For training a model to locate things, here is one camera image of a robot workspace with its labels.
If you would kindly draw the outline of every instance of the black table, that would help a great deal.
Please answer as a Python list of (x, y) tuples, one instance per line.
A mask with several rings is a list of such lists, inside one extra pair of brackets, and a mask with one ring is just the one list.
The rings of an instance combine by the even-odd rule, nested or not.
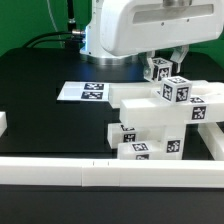
[[(119, 122), (119, 110), (108, 103), (56, 99), (65, 81), (142, 82), (142, 73), (140, 63), (93, 65), (70, 50), (7, 52), (0, 58), (0, 110), (8, 122), (0, 156), (116, 158), (106, 133), (108, 123)], [(180, 75), (224, 80), (223, 69), (197, 53), (187, 56)], [(196, 129), (188, 126), (184, 159), (212, 159)], [(223, 209), (222, 189), (0, 186), (1, 224), (223, 224)]]

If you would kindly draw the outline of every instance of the white block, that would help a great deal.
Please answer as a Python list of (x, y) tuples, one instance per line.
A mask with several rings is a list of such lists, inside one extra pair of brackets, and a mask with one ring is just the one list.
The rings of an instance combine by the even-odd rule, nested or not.
[(183, 125), (224, 121), (224, 95), (199, 96), (203, 102), (169, 105), (156, 98), (123, 100), (120, 120), (126, 127)]
[(181, 160), (184, 150), (186, 125), (172, 125), (164, 127), (161, 138), (164, 159)]
[(207, 81), (192, 81), (193, 87), (191, 95), (217, 95), (224, 94), (224, 83), (221, 82), (207, 82)]
[(117, 152), (121, 160), (159, 160), (163, 159), (163, 154), (159, 141), (121, 143)]
[(121, 123), (108, 125), (108, 142), (112, 149), (119, 143), (145, 140), (160, 140), (162, 127), (153, 128), (125, 128)]
[(6, 114), (5, 112), (0, 112), (0, 136), (2, 136), (6, 128), (7, 128)]
[(82, 186), (119, 186), (117, 160), (94, 160), (82, 168)]
[(153, 89), (151, 98), (158, 98), (158, 99), (161, 98), (161, 96), (160, 96), (160, 88)]
[[(207, 90), (208, 85), (210, 85), (210, 83), (204, 80), (193, 81), (192, 92), (195, 95), (204, 95), (205, 93), (211, 92)], [(120, 108), (120, 103), (123, 99), (154, 98), (153, 90), (160, 91), (160, 87), (161, 83), (156, 84), (149, 82), (110, 84), (109, 103), (113, 108)]]
[(224, 134), (216, 123), (200, 124), (198, 132), (214, 160), (224, 160)]
[(181, 77), (169, 77), (162, 79), (161, 99), (169, 103), (180, 104), (189, 102), (192, 82)]
[(215, 161), (122, 161), (122, 187), (224, 187), (224, 163)]
[(159, 86), (149, 82), (110, 84), (109, 103), (113, 108), (120, 108), (123, 99), (150, 98), (152, 89)]
[(0, 157), (0, 184), (81, 186), (85, 160)]

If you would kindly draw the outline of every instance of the green background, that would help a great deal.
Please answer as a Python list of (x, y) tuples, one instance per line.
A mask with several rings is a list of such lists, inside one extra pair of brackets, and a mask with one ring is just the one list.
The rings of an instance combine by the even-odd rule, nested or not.
[[(66, 0), (51, 0), (51, 7), (58, 30), (67, 30)], [(74, 0), (77, 23), (84, 27), (91, 17), (91, 0)], [(0, 1), (0, 55), (12, 48), (21, 47), (37, 35), (54, 31), (48, 13), (47, 1)], [(219, 40), (195, 44), (191, 51), (210, 55), (224, 68), (224, 35)], [(42, 45), (60, 47), (50, 43)]]

